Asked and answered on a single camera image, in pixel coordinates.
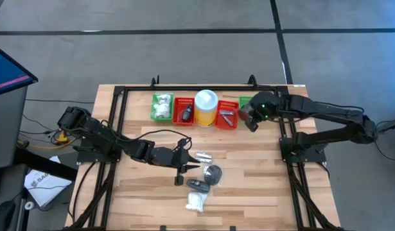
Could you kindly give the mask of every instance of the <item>monitor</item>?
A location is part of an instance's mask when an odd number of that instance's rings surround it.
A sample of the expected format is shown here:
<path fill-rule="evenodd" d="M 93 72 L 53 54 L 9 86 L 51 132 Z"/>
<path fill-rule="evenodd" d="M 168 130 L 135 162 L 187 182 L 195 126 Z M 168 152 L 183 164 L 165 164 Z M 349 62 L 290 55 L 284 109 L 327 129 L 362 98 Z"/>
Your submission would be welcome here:
<path fill-rule="evenodd" d="M 0 49 L 0 94 L 37 81 L 36 76 Z"/>

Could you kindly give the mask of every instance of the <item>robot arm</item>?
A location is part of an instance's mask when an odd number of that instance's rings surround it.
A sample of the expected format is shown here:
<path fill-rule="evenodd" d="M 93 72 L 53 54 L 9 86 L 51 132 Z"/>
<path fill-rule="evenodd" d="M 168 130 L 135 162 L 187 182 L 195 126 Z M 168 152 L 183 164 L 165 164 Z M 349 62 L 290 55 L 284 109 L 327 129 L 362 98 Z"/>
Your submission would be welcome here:
<path fill-rule="evenodd" d="M 68 107 L 57 125 L 59 128 L 71 132 L 76 136 L 83 136 L 91 145 L 91 151 L 111 155 L 115 150 L 123 150 L 132 160 L 153 166 L 171 167 L 177 169 L 175 185 L 183 184 L 182 173 L 199 166 L 187 165 L 188 162 L 200 163 L 191 157 L 184 148 L 191 137 L 181 139 L 174 150 L 169 148 L 155 148 L 155 143 L 143 139 L 129 139 L 115 132 L 110 126 L 104 125 L 92 118 L 90 112 L 79 107 Z M 86 150 L 74 147 L 76 151 Z"/>
<path fill-rule="evenodd" d="M 339 108 L 329 103 L 312 101 L 304 96 L 277 96 L 269 92 L 259 92 L 239 110 L 239 116 L 252 132 L 257 130 L 258 123 L 274 121 L 276 118 L 299 118 L 297 121 L 300 121 L 314 117 L 345 125 L 336 130 L 313 134 L 297 132 L 293 135 L 293 148 L 348 140 L 358 144 L 369 144 L 377 139 L 375 123 L 361 110 Z"/>

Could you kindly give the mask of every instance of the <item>yellow cup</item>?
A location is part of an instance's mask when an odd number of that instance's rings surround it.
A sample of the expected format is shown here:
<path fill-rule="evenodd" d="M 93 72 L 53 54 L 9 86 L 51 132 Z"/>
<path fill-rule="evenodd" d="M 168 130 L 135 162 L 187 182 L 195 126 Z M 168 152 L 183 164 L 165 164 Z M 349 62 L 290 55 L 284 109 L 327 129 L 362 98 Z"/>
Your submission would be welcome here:
<path fill-rule="evenodd" d="M 200 126 L 211 126 L 216 119 L 218 97 L 211 90 L 201 90 L 195 97 L 195 120 Z"/>

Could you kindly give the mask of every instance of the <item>red plastic basket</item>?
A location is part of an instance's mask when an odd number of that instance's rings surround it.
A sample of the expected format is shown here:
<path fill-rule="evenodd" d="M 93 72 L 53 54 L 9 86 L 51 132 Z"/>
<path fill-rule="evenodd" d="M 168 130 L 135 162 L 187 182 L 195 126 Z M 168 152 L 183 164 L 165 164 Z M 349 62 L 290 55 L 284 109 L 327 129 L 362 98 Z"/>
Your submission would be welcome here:
<path fill-rule="evenodd" d="M 233 122 L 233 126 L 230 126 L 226 120 L 220 115 L 220 110 L 228 110 L 234 112 L 233 115 L 226 115 L 227 118 Z M 221 129 L 235 129 L 237 128 L 238 124 L 238 102 L 230 102 L 230 101 L 223 101 L 219 100 L 217 105 L 217 112 L 216 112 L 216 122 L 215 126 Z"/>
<path fill-rule="evenodd" d="M 191 119 L 189 122 L 183 122 L 182 120 L 183 112 L 188 105 L 193 105 L 193 110 L 191 111 Z M 174 98 L 173 124 L 190 126 L 193 125 L 194 122 L 195 122 L 195 99 Z"/>

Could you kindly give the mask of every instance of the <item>white paper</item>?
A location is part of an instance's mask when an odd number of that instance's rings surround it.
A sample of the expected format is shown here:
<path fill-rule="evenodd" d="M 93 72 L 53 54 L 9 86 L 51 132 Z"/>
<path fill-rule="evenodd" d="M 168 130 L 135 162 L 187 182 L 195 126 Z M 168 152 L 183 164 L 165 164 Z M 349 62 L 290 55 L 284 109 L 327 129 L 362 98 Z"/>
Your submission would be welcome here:
<path fill-rule="evenodd" d="M 51 157 L 51 161 L 60 163 L 57 156 Z M 71 184 L 70 180 L 65 180 L 57 176 L 52 176 L 40 171 L 31 170 L 24 179 L 24 187 L 28 189 L 31 196 L 39 204 L 40 207 L 45 207 L 51 202 L 67 185 Z M 54 189 L 31 189 L 34 187 L 45 187 Z"/>

